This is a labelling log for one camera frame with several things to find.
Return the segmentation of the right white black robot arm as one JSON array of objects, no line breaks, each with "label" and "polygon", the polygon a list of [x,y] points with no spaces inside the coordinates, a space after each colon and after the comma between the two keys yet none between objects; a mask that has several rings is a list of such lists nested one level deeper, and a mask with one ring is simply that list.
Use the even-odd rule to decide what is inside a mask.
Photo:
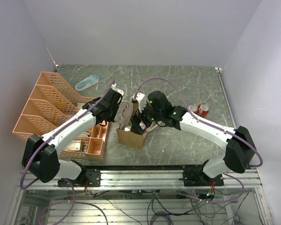
[{"label": "right white black robot arm", "polygon": [[165,127],[194,133],[225,150],[223,155],[197,166],[194,179],[201,185],[208,185],[216,176],[229,171],[244,173],[250,166],[255,145],[247,128],[225,127],[197,116],[183,106],[172,106],[160,91],[154,91],[148,97],[137,92],[132,96],[132,103],[138,106],[130,118],[132,132],[144,134],[153,123],[162,122]]}]

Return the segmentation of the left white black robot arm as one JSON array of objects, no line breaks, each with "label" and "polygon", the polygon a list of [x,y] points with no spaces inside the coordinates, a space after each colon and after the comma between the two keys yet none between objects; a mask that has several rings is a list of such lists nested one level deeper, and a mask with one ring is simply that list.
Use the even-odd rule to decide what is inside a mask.
[{"label": "left white black robot arm", "polygon": [[86,181],[83,167],[74,161],[59,159],[59,154],[84,131],[104,121],[113,122],[123,94],[120,89],[108,89],[102,97],[85,103],[78,113],[58,128],[42,136],[30,136],[22,158],[24,172],[20,184],[30,172],[43,183],[64,178],[75,186],[83,185]]}]

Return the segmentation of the printed canvas burlap bag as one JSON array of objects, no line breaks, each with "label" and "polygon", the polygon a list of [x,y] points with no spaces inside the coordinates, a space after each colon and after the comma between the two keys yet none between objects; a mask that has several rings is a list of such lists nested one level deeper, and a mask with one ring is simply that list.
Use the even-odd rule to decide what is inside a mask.
[{"label": "printed canvas burlap bag", "polygon": [[138,105],[127,100],[122,100],[122,103],[125,103],[126,105],[120,114],[120,119],[116,121],[119,123],[119,127],[116,129],[118,142],[125,146],[141,150],[145,145],[148,134],[157,128],[157,124],[153,122],[149,128],[145,128],[145,132],[142,135],[128,131],[126,127],[132,127],[130,117],[136,112]]}]

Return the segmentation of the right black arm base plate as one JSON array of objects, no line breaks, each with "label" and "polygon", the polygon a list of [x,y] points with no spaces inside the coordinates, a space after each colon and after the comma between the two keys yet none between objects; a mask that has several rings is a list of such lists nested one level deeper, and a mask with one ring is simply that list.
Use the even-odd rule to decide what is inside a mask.
[{"label": "right black arm base plate", "polygon": [[216,187],[223,186],[224,181],[222,175],[217,175],[215,178],[210,178],[203,173],[203,167],[207,163],[201,165],[183,165],[183,177],[179,180],[183,182],[185,187],[207,187],[214,184]]}]

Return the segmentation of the red cola can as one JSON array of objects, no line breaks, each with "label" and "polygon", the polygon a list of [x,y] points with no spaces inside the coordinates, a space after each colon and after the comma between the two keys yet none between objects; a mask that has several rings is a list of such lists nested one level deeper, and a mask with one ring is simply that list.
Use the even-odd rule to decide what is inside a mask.
[{"label": "red cola can", "polygon": [[202,103],[198,106],[198,115],[202,118],[206,118],[209,113],[209,105],[207,103]]},{"label": "red cola can", "polygon": [[191,112],[193,112],[194,114],[198,114],[198,107],[195,104],[189,104],[188,108]]}]

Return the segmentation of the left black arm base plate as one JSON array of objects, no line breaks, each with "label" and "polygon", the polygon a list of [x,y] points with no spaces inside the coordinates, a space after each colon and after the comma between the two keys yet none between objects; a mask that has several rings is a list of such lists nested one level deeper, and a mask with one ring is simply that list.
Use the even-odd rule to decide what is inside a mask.
[{"label": "left black arm base plate", "polygon": [[74,187],[99,187],[101,182],[101,173],[98,169],[87,167],[82,170],[78,178],[68,180]]}]

